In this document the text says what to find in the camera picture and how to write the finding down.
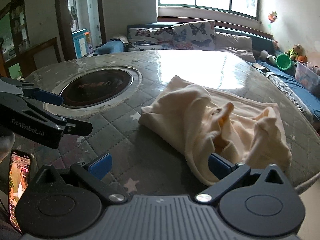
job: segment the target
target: butterfly pillow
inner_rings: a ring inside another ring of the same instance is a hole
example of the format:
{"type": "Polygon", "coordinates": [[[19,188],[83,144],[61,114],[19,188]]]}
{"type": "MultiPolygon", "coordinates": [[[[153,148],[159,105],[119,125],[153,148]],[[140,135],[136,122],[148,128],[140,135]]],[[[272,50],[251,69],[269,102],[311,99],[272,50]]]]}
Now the butterfly pillow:
{"type": "Polygon", "coordinates": [[[175,49],[215,49],[216,33],[212,20],[178,24],[172,28],[175,49]]]}
{"type": "Polygon", "coordinates": [[[139,50],[136,46],[143,45],[161,45],[159,48],[163,48],[164,44],[167,44],[168,48],[173,49],[173,28],[157,28],[157,29],[145,29],[145,28],[131,28],[128,30],[128,51],[139,50]]]}
{"type": "Polygon", "coordinates": [[[152,44],[140,44],[140,45],[131,45],[129,44],[128,51],[140,51],[140,50],[159,50],[159,49],[173,49],[173,46],[168,44],[159,44],[159,45],[152,45],[152,44]]]}

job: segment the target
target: cream towel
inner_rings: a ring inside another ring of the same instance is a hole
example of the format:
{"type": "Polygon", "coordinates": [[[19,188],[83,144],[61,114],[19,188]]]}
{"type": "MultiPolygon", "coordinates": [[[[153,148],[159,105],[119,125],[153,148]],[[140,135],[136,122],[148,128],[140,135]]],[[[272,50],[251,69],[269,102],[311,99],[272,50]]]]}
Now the cream towel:
{"type": "Polygon", "coordinates": [[[208,186],[218,181],[208,168],[211,153],[254,169],[276,163],[284,171],[292,159],[277,104],[205,89],[178,76],[141,109],[139,123],[182,153],[208,186]]]}

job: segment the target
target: window frame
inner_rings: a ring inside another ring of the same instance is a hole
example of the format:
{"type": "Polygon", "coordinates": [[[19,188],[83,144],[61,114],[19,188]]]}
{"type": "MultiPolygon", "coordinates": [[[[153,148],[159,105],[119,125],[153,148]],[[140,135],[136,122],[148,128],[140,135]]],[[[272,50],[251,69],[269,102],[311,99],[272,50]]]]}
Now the window frame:
{"type": "Polygon", "coordinates": [[[207,10],[212,10],[212,11],[220,11],[220,12],[226,12],[226,13],[230,13],[230,14],[235,14],[235,15],[240,15],[246,18],[250,18],[250,19],[254,19],[254,20],[259,20],[259,12],[260,12],[260,0],[257,0],[257,13],[256,16],[251,16],[248,14],[244,14],[244,13],[239,13],[236,11],[232,11],[232,0],[230,0],[229,2],[229,10],[224,10],[224,9],[219,9],[219,8],[213,8],[213,7],[206,7],[206,6],[200,6],[200,5],[195,5],[196,4],[196,0],[194,5],[192,4],[171,4],[171,3],[160,3],[160,0],[158,0],[158,6],[179,6],[179,7],[190,7],[190,8],[201,8],[201,9],[207,9],[207,10]]]}

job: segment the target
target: wooden cabinet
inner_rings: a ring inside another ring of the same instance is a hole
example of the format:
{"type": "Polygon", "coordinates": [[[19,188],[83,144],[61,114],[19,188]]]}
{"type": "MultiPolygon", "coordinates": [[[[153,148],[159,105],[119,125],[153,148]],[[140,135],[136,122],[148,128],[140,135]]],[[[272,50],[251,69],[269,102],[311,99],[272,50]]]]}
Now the wooden cabinet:
{"type": "Polygon", "coordinates": [[[87,29],[83,29],[72,33],[77,58],[81,58],[87,54],[87,42],[84,36],[86,32],[87,29]]]}

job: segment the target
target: round table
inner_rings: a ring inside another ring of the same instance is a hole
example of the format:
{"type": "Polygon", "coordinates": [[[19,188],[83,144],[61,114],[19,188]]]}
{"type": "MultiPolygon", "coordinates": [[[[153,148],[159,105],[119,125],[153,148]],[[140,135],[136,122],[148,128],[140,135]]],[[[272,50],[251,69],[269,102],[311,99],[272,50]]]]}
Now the round table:
{"type": "Polygon", "coordinates": [[[149,106],[171,78],[178,75],[187,81],[244,98],[278,103],[287,145],[293,156],[287,177],[299,193],[318,178],[320,139],[315,130],[273,83],[233,54],[190,50],[107,54],[49,65],[25,80],[52,91],[64,80],[90,69],[119,65],[136,68],[142,74],[142,82],[122,103],[80,117],[92,122],[93,131],[89,136],[64,135],[56,150],[17,136],[14,147],[34,153],[38,168],[44,163],[53,163],[57,168],[69,167],[74,162],[89,162],[110,152],[113,168],[103,179],[106,183],[121,184],[129,193],[135,194],[194,195],[205,186],[191,173],[184,157],[158,135],[138,124],[141,107],[149,106]]]}

